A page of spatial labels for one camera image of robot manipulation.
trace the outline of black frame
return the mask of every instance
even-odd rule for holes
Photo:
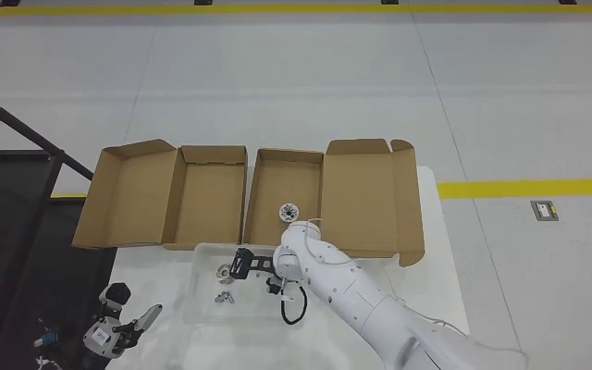
[[[52,191],[56,185],[57,176],[62,167],[62,164],[72,168],[88,180],[93,179],[91,170],[83,166],[80,162],[66,154],[63,150],[53,145],[37,131],[27,126],[20,119],[8,113],[4,108],[0,107],[0,121],[4,122],[14,131],[27,138],[29,141],[35,143],[42,150],[4,150],[0,151],[0,160],[18,161],[45,161],[49,164],[49,172],[47,180],[43,185],[41,195],[35,200],[35,205],[31,207],[30,213],[25,221],[26,232],[23,232],[18,237],[17,252],[13,255],[11,263],[6,270],[3,280],[0,280],[0,297],[2,297],[2,304],[0,304],[0,330],[4,325],[6,313],[11,304],[11,297],[16,292],[23,266],[27,262],[31,247],[37,237],[39,227],[43,220],[43,214],[50,201]]]
[[[25,138],[29,139],[31,142],[34,142],[49,153],[51,156],[56,157],[62,163],[67,165],[68,167],[72,168],[76,172],[80,173],[88,180],[93,179],[93,173],[90,169],[83,166],[79,161],[72,158],[71,156],[67,155],[66,152],[59,149],[57,146],[53,145],[50,141],[45,139],[42,135],[40,135],[37,131],[27,126],[23,121],[14,117],[10,113],[8,113],[4,108],[0,107],[0,121],[4,122],[7,126],[9,126],[14,131],[18,132]]]

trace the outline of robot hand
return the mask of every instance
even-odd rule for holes
[[[107,286],[99,300],[102,303],[99,319],[84,335],[84,345],[96,354],[109,359],[116,359],[128,348],[135,347],[138,339],[163,310],[162,304],[148,309],[139,319],[121,325],[119,316],[123,305],[127,303],[131,292],[124,283]]]

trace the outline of small part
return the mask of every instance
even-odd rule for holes
[[[225,291],[225,293],[226,293],[226,297],[228,298],[228,300],[230,301],[230,303],[234,303],[234,299],[230,295],[230,292],[229,291]]]
[[[225,300],[229,300],[230,303],[234,303],[234,299],[230,295],[229,291],[222,291],[217,297],[214,298],[214,302],[216,303],[222,303]]]
[[[43,334],[39,339],[33,342],[34,347],[49,346],[50,344],[57,342],[57,335],[55,333],[47,332]]]
[[[234,281],[234,278],[230,275],[230,264],[223,264],[217,269],[216,280],[224,285],[231,284]]]
[[[300,211],[294,203],[285,203],[279,207],[279,218],[288,224],[296,221],[299,215]]]
[[[267,285],[267,292],[269,294],[278,295],[281,291],[282,281],[275,275],[268,277],[265,284]]]

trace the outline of white table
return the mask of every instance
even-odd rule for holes
[[[364,261],[364,267],[384,289],[390,289],[388,274],[394,290],[413,309],[468,332],[434,174],[418,167],[418,178],[425,257],[406,268],[384,259]],[[164,310],[138,346],[125,351],[108,369],[383,369],[374,351],[313,294],[297,326],[188,327],[181,311],[192,254],[160,246],[117,251],[111,282],[124,281],[132,292],[121,321],[143,315],[156,303],[162,303]]]

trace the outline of yellow floor line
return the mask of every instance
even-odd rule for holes
[[[0,17],[16,16],[182,16],[199,14],[592,14],[592,6],[561,5],[356,5],[251,4],[227,6],[7,6]]]
[[[552,179],[483,182],[440,182],[440,199],[592,196],[592,179]],[[80,198],[86,194],[56,194],[52,198]]]

